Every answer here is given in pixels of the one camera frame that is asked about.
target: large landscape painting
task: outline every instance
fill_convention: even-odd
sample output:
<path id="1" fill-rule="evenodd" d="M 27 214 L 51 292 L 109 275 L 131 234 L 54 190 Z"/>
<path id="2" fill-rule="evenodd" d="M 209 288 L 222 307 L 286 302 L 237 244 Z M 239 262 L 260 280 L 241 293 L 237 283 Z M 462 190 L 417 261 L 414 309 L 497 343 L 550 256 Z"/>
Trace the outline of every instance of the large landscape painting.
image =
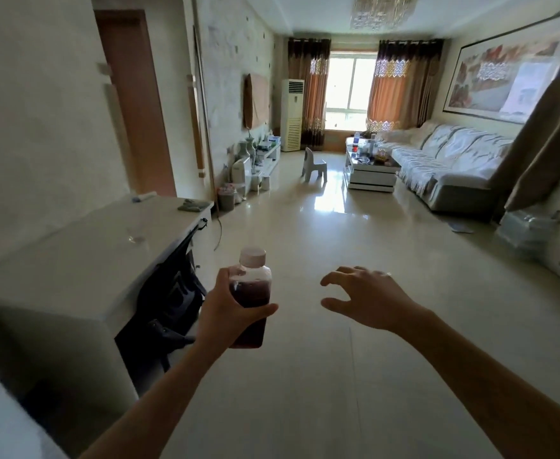
<path id="1" fill-rule="evenodd" d="M 524 123 L 560 68 L 560 16 L 460 49 L 443 110 Z"/>

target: person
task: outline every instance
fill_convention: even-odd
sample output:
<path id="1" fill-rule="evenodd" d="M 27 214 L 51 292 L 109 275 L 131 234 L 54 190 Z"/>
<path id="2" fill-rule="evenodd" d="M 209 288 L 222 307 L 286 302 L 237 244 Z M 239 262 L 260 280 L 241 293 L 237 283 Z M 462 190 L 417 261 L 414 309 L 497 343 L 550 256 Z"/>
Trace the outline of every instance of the person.
<path id="1" fill-rule="evenodd" d="M 155 458 L 169 440 L 212 364 L 255 321 L 277 304 L 242 308 L 221 269 L 201 308 L 195 344 L 164 377 L 95 441 L 80 459 Z M 417 304 L 390 274 L 340 267 L 320 282 L 339 285 L 349 301 L 322 306 L 360 324 L 396 333 L 441 375 L 505 458 L 560 457 L 560 406 Z"/>

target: glossy floor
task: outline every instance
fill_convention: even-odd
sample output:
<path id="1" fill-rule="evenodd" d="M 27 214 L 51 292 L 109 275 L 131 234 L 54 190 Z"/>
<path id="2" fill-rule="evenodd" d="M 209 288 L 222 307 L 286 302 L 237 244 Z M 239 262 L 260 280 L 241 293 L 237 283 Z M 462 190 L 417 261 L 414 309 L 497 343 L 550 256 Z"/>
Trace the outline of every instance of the glossy floor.
<path id="1" fill-rule="evenodd" d="M 392 272 L 560 403 L 560 279 L 507 255 L 489 226 L 453 233 L 403 186 L 347 192 L 344 157 L 316 156 L 329 163 L 326 185 L 299 178 L 302 152 L 282 154 L 271 191 L 222 216 L 217 265 L 235 263 L 244 245 L 264 247 L 280 310 L 261 349 L 230 350 L 215 364 L 164 457 L 498 457 L 417 352 L 321 308 L 342 292 L 318 282 L 340 265 Z"/>

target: orange curtain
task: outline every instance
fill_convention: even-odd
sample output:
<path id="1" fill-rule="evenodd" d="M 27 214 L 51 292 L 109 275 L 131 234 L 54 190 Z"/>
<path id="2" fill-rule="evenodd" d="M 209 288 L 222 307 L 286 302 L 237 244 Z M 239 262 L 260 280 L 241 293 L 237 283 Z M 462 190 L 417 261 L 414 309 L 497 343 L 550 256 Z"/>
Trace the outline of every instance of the orange curtain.
<path id="1" fill-rule="evenodd" d="M 330 54 L 329 39 L 291 38 L 288 41 L 288 78 L 305 81 L 301 145 L 314 149 L 324 143 L 324 104 Z"/>
<path id="2" fill-rule="evenodd" d="M 367 130 L 419 127 L 430 118 L 443 40 L 380 42 Z"/>

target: dark red liquid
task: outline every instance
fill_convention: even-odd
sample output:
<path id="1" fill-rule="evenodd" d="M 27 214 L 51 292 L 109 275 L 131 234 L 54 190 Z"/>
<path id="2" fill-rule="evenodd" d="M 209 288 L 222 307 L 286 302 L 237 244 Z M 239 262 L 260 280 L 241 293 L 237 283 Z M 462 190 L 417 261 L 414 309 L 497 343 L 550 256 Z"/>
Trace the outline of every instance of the dark red liquid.
<path id="1" fill-rule="evenodd" d="M 244 308 L 257 308 L 269 303 L 270 283 L 267 281 L 238 282 L 231 286 L 231 294 Z M 261 347 L 265 334 L 267 319 L 261 319 L 250 325 L 235 340 L 231 347 Z"/>

